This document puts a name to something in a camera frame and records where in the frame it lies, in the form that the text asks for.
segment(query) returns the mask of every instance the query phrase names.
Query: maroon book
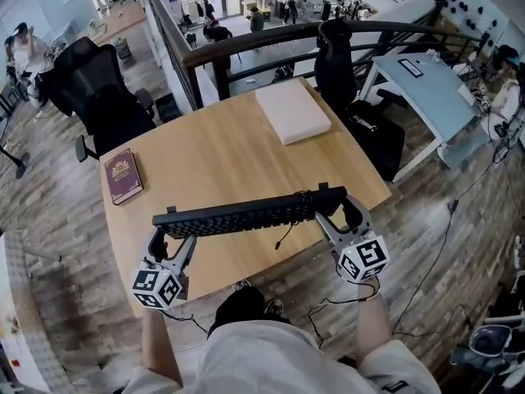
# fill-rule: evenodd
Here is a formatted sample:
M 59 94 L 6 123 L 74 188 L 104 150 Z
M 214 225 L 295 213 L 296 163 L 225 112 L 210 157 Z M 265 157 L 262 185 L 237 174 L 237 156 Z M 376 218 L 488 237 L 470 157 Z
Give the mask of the maroon book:
M 142 191 L 139 171 L 129 149 L 108 160 L 104 167 L 112 202 L 116 206 Z

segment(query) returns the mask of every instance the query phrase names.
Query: wood plank flooring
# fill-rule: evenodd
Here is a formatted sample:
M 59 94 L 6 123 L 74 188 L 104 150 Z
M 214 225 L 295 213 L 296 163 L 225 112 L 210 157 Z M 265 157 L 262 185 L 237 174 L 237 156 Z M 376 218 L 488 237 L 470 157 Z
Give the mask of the wood plank flooring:
M 136 63 L 125 66 L 123 72 L 131 90 L 144 86 L 156 98 L 167 93 L 166 83 L 145 45 L 145 39 L 142 44 L 140 39 L 130 39 Z M 407 131 L 407 162 L 430 136 L 411 110 L 392 109 L 389 115 Z M 75 157 L 74 141 L 85 133 L 84 127 L 78 118 L 65 117 L 56 109 L 37 123 L 33 117 L 32 108 L 24 104 L 8 124 L 4 141 L 14 144 L 14 154 L 27 151 L 31 159 L 25 176 L 16 181 L 15 168 L 0 158 L 0 228 L 21 229 L 28 245 L 65 255 L 60 264 L 34 264 L 28 256 L 43 324 L 70 375 L 82 365 L 103 366 L 96 378 L 75 382 L 79 392 L 108 393 L 123 386 L 139 363 L 141 322 L 126 302 L 112 257 L 98 164 L 91 159 L 78 163 Z M 385 237 L 392 258 L 381 274 L 392 323 L 440 251 L 450 218 L 447 204 L 490 162 L 489 147 L 453 170 L 445 169 L 432 155 L 412 176 L 390 185 L 391 199 L 372 211 L 374 227 Z M 525 156 L 517 147 L 507 167 L 494 166 L 460 200 L 443 253 L 401 322 L 403 332 L 440 332 L 419 338 L 399 336 L 431 370 L 466 331 L 457 305 L 465 305 L 470 319 L 479 320 L 497 282 L 509 275 L 512 241 L 523 225 L 517 205 L 523 206 L 524 172 Z M 292 323 L 311 333 L 307 312 L 313 305 L 326 296 L 347 300 L 356 294 L 353 286 L 335 274 L 328 251 L 328 244 L 319 242 L 251 278 L 267 298 L 280 297 Z M 217 306 L 230 293 L 225 288 L 171 312 L 184 317 L 195 314 L 209 327 Z M 322 349 L 329 356 L 352 355 L 355 312 L 354 305 L 329 306 L 314 316 L 325 339 Z M 168 326 L 181 372 L 190 383 L 205 335 L 192 323 L 170 321 Z

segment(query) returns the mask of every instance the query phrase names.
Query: black office chair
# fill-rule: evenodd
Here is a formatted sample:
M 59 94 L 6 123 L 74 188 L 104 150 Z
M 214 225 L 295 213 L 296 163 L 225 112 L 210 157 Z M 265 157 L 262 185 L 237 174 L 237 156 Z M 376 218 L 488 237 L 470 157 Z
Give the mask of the black office chair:
M 54 71 L 56 92 L 94 137 L 94 151 L 82 135 L 76 140 L 79 162 L 88 156 L 98 159 L 155 128 L 153 99 L 145 89 L 133 95 L 126 88 L 113 46 L 79 39 L 58 56 Z
M 315 61 L 315 78 L 322 98 L 345 124 L 364 153 L 385 181 L 392 181 L 399 170 L 404 146 L 404 130 L 382 116 L 392 103 L 403 108 L 407 102 L 400 96 L 381 89 L 381 103 L 372 106 L 354 101 L 357 86 L 350 46 L 352 31 L 342 20 L 325 21 L 319 25 Z

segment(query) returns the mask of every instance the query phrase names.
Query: gold emblem on book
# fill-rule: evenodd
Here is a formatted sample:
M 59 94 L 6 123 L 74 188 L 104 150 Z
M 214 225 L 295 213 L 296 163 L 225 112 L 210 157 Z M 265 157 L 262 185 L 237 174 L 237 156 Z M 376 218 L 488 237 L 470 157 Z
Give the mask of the gold emblem on book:
M 112 177 L 117 178 L 130 169 L 130 164 L 127 161 L 118 161 L 112 168 Z

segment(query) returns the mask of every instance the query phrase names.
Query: light blue desk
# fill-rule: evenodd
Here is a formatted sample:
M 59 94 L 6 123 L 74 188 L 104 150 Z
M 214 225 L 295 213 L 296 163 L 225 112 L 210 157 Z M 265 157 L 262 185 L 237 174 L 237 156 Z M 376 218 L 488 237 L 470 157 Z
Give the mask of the light blue desk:
M 399 60 L 407 59 L 423 73 L 414 77 Z M 366 100 L 381 73 L 412 106 L 436 137 L 421 153 L 398 171 L 394 182 L 406 175 L 443 142 L 449 141 L 476 115 L 458 92 L 463 84 L 443 62 L 433 62 L 425 53 L 395 54 L 373 58 L 374 64 L 359 99 Z

